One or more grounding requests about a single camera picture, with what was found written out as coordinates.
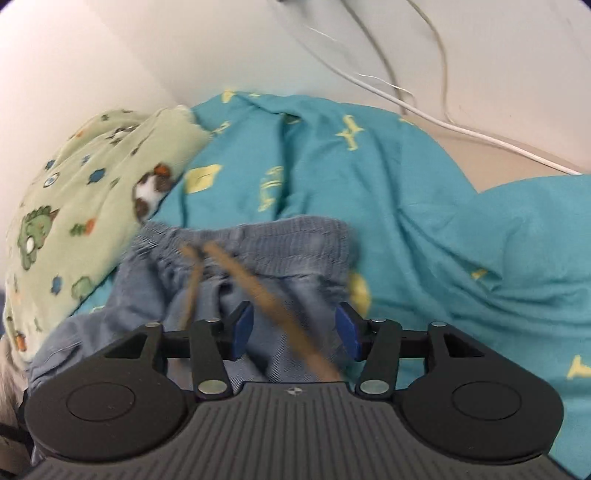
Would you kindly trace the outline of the teal patterned bed sheet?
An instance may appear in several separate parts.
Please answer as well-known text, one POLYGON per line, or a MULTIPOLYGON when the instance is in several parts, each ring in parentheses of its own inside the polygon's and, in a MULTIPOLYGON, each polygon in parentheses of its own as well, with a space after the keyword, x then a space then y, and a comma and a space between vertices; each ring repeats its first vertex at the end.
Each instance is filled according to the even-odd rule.
POLYGON ((551 383, 552 453, 590 470, 590 180, 478 192, 424 131, 371 107, 225 93, 193 108, 211 143, 113 282, 68 320, 82 359, 149 319, 173 324, 181 241, 212 237, 338 349, 335 302, 408 328, 473 335, 551 383))

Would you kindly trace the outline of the green cartoon fleece blanket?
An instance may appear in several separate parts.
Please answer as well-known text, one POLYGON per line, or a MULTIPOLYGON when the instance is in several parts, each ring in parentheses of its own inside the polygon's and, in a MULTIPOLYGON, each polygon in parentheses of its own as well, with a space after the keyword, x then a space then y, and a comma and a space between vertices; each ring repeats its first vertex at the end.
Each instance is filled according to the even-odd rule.
POLYGON ((17 363, 29 363, 115 268, 209 141, 185 106, 115 109, 87 121, 44 165, 6 236, 3 323, 17 363))

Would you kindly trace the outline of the beige cloth on sofa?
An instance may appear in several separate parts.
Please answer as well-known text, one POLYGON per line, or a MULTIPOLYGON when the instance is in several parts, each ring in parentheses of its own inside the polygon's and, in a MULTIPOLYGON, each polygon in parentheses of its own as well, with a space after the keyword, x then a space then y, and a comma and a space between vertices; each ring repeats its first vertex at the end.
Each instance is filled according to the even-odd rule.
POLYGON ((28 382, 25 372, 13 361, 11 343, 8 336, 1 337, 0 345, 0 401, 1 423, 17 427, 18 411, 23 401, 28 382))

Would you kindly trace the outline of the blue denim jeans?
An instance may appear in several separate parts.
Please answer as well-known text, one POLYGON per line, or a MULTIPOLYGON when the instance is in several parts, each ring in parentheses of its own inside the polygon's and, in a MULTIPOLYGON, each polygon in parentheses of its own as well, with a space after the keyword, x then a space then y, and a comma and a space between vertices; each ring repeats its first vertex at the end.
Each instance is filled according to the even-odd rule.
POLYGON ((222 230, 146 224, 132 241, 109 288, 99 288, 44 341, 27 368, 28 389, 149 322, 167 331, 185 325, 188 298, 198 320, 222 319, 249 294, 214 259, 189 285, 182 246, 214 241, 297 317, 322 356, 342 373, 352 360, 335 330, 335 307, 348 298, 349 230, 342 221, 301 216, 222 230))

